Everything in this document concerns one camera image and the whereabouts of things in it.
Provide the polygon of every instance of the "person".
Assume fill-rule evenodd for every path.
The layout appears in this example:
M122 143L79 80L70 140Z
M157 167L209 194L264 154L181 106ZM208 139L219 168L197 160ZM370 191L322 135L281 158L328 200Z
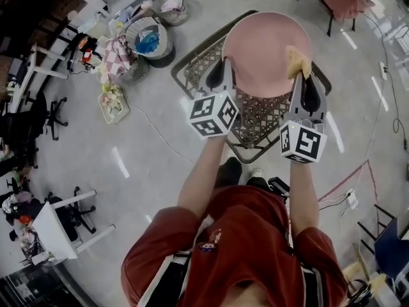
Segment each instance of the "person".
M347 283L318 229L309 166L290 162L291 247L283 198L260 169L238 185L236 158L219 167L225 141L208 139L177 206L160 210L125 257L121 284L130 305L339 306Z

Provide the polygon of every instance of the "gray floor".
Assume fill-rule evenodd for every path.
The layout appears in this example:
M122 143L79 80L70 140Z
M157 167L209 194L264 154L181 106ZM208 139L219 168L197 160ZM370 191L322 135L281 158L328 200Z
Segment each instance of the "gray floor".
M351 243L359 238L356 222L362 220L374 229L376 214L371 206L376 199L402 219L409 207L405 182L408 156L403 151L402 133L394 134L392 130L396 108L390 80L385 82L383 90L388 111L383 104L380 106L371 147L366 154L380 101L371 78L376 79L382 90L379 61L385 62L378 30L363 15L357 17L356 32L350 31L351 21L346 21L343 28L355 42L357 49L354 49L342 34L341 24L334 23L331 38L325 34L329 17L317 0L188 2L192 7L191 19L172 30L177 49L175 61L251 9L290 15L308 32L314 47L314 60L333 85L328 110L340 133L337 140L328 127L322 160L313 165L316 191L322 197L341 183L325 199L336 199L354 187L360 203L357 210L346 211L342 224L339 213L345 204L321 212L320 227L332 238L341 265L346 265L353 258ZM385 32L403 16L395 0L376 0L376 7L367 14ZM404 83L400 77L407 72L394 67L402 57L395 41L386 40L385 45L390 52L390 72L394 76L400 117L404 124L409 124L409 110L405 108L409 102L405 87L409 88L409 82ZM59 129L58 142L53 142L50 135L39 138L40 168L31 173L32 187L38 196L53 191L61 197L69 197L77 185L83 191L96 189L98 192L96 198L87 202L96 206L91 218L99 229L115 224L116 231L81 253L78 260L65 264L100 306L127 305L120 287L122 260L147 227L149 218L159 209L175 204L180 187L192 168L190 161L197 159L203 146L185 123L181 105L186 98L171 78L170 68L151 69L142 83L125 90L133 107L117 125L105 124L97 103L100 85L94 75L71 75L67 81L53 79L47 88L49 98L68 98L61 118L70 124ZM177 153L167 147L136 107L148 115ZM125 177L118 166L114 149L119 152L129 177ZM344 181L366 159L369 163L364 163L362 172ZM280 157L277 145L246 166L246 173L257 167L264 169L266 178L279 176L288 181L289 162ZM369 255L367 260L372 264Z

